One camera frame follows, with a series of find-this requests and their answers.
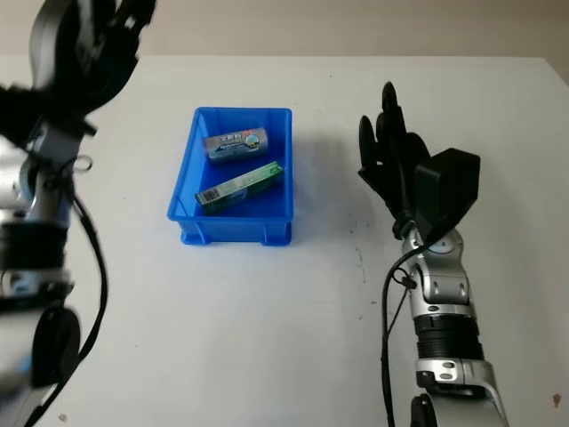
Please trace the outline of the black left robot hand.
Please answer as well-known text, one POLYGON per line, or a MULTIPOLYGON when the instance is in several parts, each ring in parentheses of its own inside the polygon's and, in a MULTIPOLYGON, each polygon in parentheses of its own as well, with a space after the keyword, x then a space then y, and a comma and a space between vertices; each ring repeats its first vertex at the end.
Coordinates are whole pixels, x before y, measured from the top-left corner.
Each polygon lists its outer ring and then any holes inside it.
POLYGON ((115 98, 155 9, 155 1, 43 2, 29 41, 37 113, 85 117, 115 98))

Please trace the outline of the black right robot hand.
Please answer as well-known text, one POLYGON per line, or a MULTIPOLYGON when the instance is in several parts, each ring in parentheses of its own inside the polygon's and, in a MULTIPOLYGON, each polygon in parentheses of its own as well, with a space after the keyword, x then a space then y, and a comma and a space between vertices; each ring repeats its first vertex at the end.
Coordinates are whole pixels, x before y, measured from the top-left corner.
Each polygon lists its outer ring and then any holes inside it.
POLYGON ((422 138, 406 129, 395 86, 387 82, 381 91, 381 112, 375 122, 363 116, 359 122, 359 176, 385 202, 399 222, 414 217, 414 171, 429 158, 422 138))

